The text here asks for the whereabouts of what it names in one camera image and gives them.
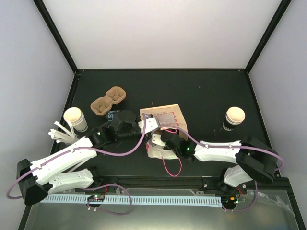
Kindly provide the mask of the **cake print paper bag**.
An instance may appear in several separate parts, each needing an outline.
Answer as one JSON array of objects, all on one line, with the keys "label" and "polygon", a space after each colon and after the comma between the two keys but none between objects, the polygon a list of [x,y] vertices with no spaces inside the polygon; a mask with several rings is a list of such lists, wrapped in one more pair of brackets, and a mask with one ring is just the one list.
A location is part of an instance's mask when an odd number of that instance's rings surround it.
[{"label": "cake print paper bag", "polygon": [[[182,129],[184,131],[187,131],[188,127],[179,105],[171,104],[151,108],[142,108],[140,109],[140,115],[142,115],[143,113],[152,114],[153,117],[159,120],[161,125],[159,129],[157,129],[153,133],[150,133],[149,141],[146,143],[146,151],[148,157],[161,160],[168,175],[170,175],[171,177],[178,177],[182,171],[182,161],[167,145],[165,147],[162,147],[153,144],[152,135],[160,134],[161,140],[163,134],[178,134],[179,137],[183,138],[184,140],[188,139],[188,136],[183,133],[183,131],[181,131]],[[166,161],[170,160],[179,161],[179,171],[177,173],[171,173],[168,170]]]}]

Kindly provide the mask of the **brown cardboard cup carrier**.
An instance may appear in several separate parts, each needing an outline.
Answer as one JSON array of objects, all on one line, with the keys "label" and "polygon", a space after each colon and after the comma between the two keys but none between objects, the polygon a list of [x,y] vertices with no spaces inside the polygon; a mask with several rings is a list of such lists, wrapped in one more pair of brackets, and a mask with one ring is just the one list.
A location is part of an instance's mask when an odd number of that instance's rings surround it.
[{"label": "brown cardboard cup carrier", "polygon": [[119,86],[109,89],[105,96],[97,98],[90,105],[91,110],[98,116],[103,116],[126,98],[126,92]]}]

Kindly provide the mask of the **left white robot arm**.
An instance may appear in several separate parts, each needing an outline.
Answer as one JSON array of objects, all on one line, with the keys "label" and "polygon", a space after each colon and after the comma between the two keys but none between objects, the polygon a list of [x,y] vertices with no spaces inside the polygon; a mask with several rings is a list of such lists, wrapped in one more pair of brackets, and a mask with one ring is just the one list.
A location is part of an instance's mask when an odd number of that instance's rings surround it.
[{"label": "left white robot arm", "polygon": [[110,122],[93,129],[72,145],[46,158],[29,161],[23,159],[17,164],[17,184],[21,199],[25,205],[34,205],[49,194],[73,188],[88,188],[99,178],[94,170],[67,172],[74,166],[84,163],[99,153],[122,157],[133,153],[138,146],[125,153],[112,153],[103,150],[103,146],[118,140],[140,137],[141,128],[136,115],[129,110],[115,114]]}]

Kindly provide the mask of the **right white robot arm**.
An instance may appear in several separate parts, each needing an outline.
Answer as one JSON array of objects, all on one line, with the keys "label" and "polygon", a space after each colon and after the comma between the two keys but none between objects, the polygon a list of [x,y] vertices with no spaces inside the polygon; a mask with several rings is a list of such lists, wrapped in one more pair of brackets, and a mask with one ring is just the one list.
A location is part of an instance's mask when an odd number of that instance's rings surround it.
[{"label": "right white robot arm", "polygon": [[256,181],[271,184],[274,180],[278,154],[254,137],[227,143],[185,140],[178,133],[162,132],[158,144],[179,158],[201,162],[220,161],[234,164],[222,170],[219,179],[204,180],[206,190],[230,194],[240,185]]}]

